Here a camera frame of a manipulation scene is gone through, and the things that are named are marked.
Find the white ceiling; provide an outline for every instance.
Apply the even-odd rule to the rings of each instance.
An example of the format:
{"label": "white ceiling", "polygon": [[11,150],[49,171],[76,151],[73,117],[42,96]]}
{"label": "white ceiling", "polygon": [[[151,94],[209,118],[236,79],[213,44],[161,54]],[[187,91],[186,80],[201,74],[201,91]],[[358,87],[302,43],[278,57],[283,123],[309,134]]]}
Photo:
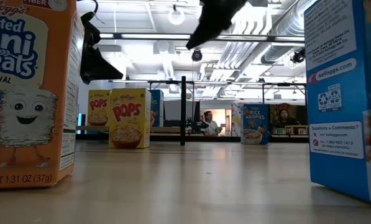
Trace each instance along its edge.
{"label": "white ceiling", "polygon": [[[272,21],[278,19],[294,1],[281,0],[281,4],[272,4]],[[190,34],[198,25],[198,18],[196,17],[198,0],[176,1],[177,9],[185,12],[185,20],[178,26],[168,21],[168,13],[173,10],[172,4],[175,0],[105,0],[98,2],[97,18],[94,18],[91,22],[101,32]],[[80,14],[93,10],[94,2],[78,2],[78,12]],[[152,40],[102,40],[99,44],[116,44],[122,47],[129,59],[127,61],[127,76],[130,78],[134,79],[142,75],[143,78],[150,77],[148,79],[153,79],[155,77],[153,74],[163,71],[162,58],[159,54],[153,54],[154,42]],[[185,49],[186,42],[174,41],[173,44],[175,53],[171,60],[174,72],[182,72],[181,74],[188,72],[189,75],[187,76],[198,73],[203,63],[220,60],[227,46],[227,42],[208,42],[202,45],[203,60],[196,63],[192,62],[191,59],[193,51]],[[295,69],[290,69],[286,65],[274,66],[268,72],[260,74],[266,82],[291,82],[294,77],[296,77],[296,82],[304,83],[306,81],[303,64]]]}

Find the light wood floor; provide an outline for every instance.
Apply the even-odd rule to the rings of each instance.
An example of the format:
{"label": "light wood floor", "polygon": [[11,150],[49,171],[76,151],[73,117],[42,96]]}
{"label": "light wood floor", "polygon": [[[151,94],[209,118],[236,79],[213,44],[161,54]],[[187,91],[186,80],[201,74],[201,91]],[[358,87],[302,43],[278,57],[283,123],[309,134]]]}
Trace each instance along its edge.
{"label": "light wood floor", "polygon": [[0,191],[0,223],[371,223],[371,205],[309,181],[306,144],[76,145],[51,189]]}

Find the ceiling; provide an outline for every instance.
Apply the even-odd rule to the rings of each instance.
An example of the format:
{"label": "ceiling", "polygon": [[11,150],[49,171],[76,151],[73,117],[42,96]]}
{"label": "ceiling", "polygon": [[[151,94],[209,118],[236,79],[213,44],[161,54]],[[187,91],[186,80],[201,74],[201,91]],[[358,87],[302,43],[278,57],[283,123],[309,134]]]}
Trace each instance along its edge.
{"label": "ceiling", "polygon": [[[243,14],[240,15],[239,13],[240,16],[236,15],[237,20],[235,21],[234,25],[226,32],[229,34],[245,34],[246,30],[249,27],[249,24],[252,24],[254,20],[254,27],[250,28],[248,34],[263,34],[262,32],[268,31],[271,33],[272,24],[275,25],[275,21],[283,19],[281,15],[286,12],[286,10],[295,2],[295,0],[268,1],[268,9],[265,8],[261,10],[259,7],[252,7],[251,5],[248,5],[247,9],[246,7],[244,7],[242,9],[244,10]],[[104,33],[120,32],[143,34],[191,34],[198,25],[198,13],[200,13],[201,10],[201,6],[199,6],[198,0],[105,0],[98,2],[99,9],[97,12],[97,16],[91,22],[101,32]],[[169,13],[173,12],[174,4],[176,5],[176,9],[178,11],[182,11],[184,13],[185,19],[179,25],[174,25],[169,21]],[[95,5],[93,1],[78,2],[78,12],[80,14],[93,11],[94,7]],[[177,19],[178,17],[179,12],[173,12],[173,18]],[[238,25],[240,27],[242,24],[244,25],[245,22],[247,22],[247,26],[244,27],[246,30],[244,28],[237,28]],[[245,49],[246,45],[228,42],[208,42],[200,47],[203,54],[202,61],[193,62],[191,59],[193,50],[186,50],[185,41],[169,41],[170,58],[168,58],[167,56],[163,57],[162,54],[158,52],[156,42],[157,41],[154,40],[102,40],[99,43],[99,46],[120,46],[121,54],[124,54],[126,56],[125,61],[121,60],[120,62],[118,62],[118,60],[112,56],[114,52],[104,52],[103,56],[114,66],[116,63],[126,63],[126,75],[127,78],[131,80],[165,80],[168,78],[179,80],[182,75],[185,75],[187,77],[187,80],[194,79],[201,81],[223,81],[224,79],[230,79],[237,82],[256,82],[258,78],[264,78],[266,82],[275,83],[306,82],[305,65],[302,63],[294,68],[294,65],[292,63],[289,64],[288,61],[288,59],[290,58],[289,54],[292,53],[293,49],[300,48],[300,46],[290,49],[291,51],[286,52],[288,54],[283,55],[280,60],[275,62],[273,65],[262,66],[254,65],[255,62],[250,60],[254,54],[254,51],[257,50],[259,47],[257,43],[249,43],[249,47],[254,47],[250,48],[253,50],[250,50],[250,52],[245,51],[241,53],[242,49]],[[232,55],[228,53],[229,49],[235,49],[232,51]],[[219,73],[218,70],[212,72],[215,68],[224,68],[224,64],[220,64],[220,62],[225,62],[225,60],[223,60],[224,56],[232,58],[231,60],[235,60],[235,58],[237,57],[239,59],[239,63],[237,64],[237,66],[235,66],[235,63],[232,63],[234,66],[229,66],[231,64],[231,60],[228,59],[227,68],[230,68],[230,70],[227,70],[225,73]],[[206,69],[206,73],[201,72],[201,68],[204,68],[207,65],[210,67],[213,66],[212,69]],[[167,71],[170,69],[173,71],[171,77],[169,77],[167,73]],[[169,91],[167,85],[161,85],[159,86],[159,88],[162,88],[162,90],[165,92],[165,95],[179,95],[179,92]],[[208,91],[207,89],[209,87],[199,86],[198,88],[200,88],[200,90],[196,91],[198,93],[198,96],[206,96],[206,94],[204,94],[203,92]],[[214,87],[214,89],[214,91],[209,90],[209,92],[218,95],[219,91],[221,94],[221,91],[225,91],[227,87]],[[240,86],[237,94],[247,95],[248,91],[250,95],[256,95],[255,90],[249,90],[247,88],[245,89],[244,86]],[[298,93],[296,96],[296,94],[293,94],[293,92],[294,90],[291,89],[291,93],[289,92],[288,94],[290,98],[304,97],[301,93]]]}

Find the woman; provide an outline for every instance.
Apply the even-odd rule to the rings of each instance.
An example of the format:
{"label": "woman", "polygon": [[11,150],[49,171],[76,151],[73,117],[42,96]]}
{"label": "woman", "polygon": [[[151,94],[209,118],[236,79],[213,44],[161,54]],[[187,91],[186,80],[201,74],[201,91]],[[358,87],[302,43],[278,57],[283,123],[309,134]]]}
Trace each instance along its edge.
{"label": "woman", "polygon": [[208,127],[204,130],[204,135],[207,136],[217,136],[218,133],[222,131],[222,127],[219,127],[215,121],[213,121],[213,114],[211,111],[206,111],[203,113],[204,122]]}
{"label": "woman", "polygon": [[276,128],[284,128],[288,125],[297,125],[298,122],[295,118],[289,117],[289,112],[287,110],[280,110],[279,111],[279,119],[275,123]]}

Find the yellow cereal box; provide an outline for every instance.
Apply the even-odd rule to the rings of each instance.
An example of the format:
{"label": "yellow cereal box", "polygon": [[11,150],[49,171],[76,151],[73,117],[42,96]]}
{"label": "yellow cereal box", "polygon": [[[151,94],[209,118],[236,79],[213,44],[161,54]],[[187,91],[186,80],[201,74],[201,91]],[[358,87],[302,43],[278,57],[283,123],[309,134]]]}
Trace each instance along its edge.
{"label": "yellow cereal box", "polygon": [[145,88],[112,90],[109,147],[149,147],[150,98]]}
{"label": "yellow cereal box", "polygon": [[88,92],[88,125],[108,125],[110,94],[110,90],[90,90]]}
{"label": "yellow cereal box", "polygon": [[73,170],[83,36],[75,0],[0,0],[0,188]]}

